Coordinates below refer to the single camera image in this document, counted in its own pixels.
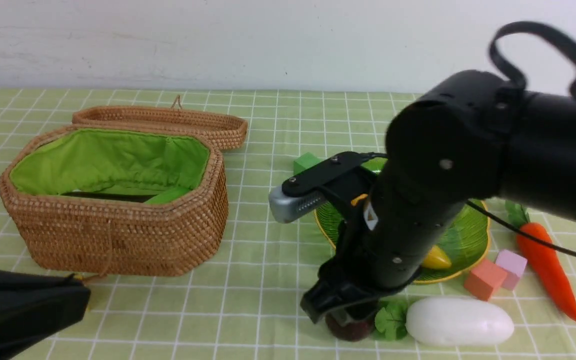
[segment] green fabric lining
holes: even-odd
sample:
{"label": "green fabric lining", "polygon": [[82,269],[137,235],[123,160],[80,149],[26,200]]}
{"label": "green fabric lining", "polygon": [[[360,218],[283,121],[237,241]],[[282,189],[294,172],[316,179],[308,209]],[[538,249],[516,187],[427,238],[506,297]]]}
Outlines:
{"label": "green fabric lining", "polygon": [[41,146],[10,172],[19,192],[157,195],[173,201],[201,184],[210,150],[190,136],[78,129]]}

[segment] screw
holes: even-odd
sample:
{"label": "screw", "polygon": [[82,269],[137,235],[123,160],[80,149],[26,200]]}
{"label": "screw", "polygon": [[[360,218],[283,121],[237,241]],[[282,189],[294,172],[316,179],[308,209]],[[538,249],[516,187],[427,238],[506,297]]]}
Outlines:
{"label": "screw", "polygon": [[439,167],[443,170],[450,170],[453,168],[454,162],[450,159],[441,159],[439,160]]}

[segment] white wall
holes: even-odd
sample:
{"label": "white wall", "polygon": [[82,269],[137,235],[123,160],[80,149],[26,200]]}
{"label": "white wall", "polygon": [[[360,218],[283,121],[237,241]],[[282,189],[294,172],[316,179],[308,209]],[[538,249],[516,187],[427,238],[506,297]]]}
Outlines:
{"label": "white wall", "polygon": [[[576,0],[0,0],[0,87],[423,92],[491,69],[518,20],[576,38]],[[548,45],[502,45],[531,89],[566,91]]]}

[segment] dark red fruit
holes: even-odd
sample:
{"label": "dark red fruit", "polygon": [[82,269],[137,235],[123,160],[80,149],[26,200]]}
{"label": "dark red fruit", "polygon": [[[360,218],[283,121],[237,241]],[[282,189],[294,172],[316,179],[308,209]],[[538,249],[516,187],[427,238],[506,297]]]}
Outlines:
{"label": "dark red fruit", "polygon": [[331,314],[327,314],[326,325],[337,339],[345,342],[359,342],[375,331],[375,317],[371,316],[366,321],[341,326]]}

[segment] orange cube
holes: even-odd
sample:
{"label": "orange cube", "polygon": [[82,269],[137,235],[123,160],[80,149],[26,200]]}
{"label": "orange cube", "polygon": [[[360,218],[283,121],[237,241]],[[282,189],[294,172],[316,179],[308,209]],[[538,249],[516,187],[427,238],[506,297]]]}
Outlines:
{"label": "orange cube", "polygon": [[507,276],[505,269],[491,260],[483,259],[470,271],[463,287],[477,299],[489,301],[502,287]]}

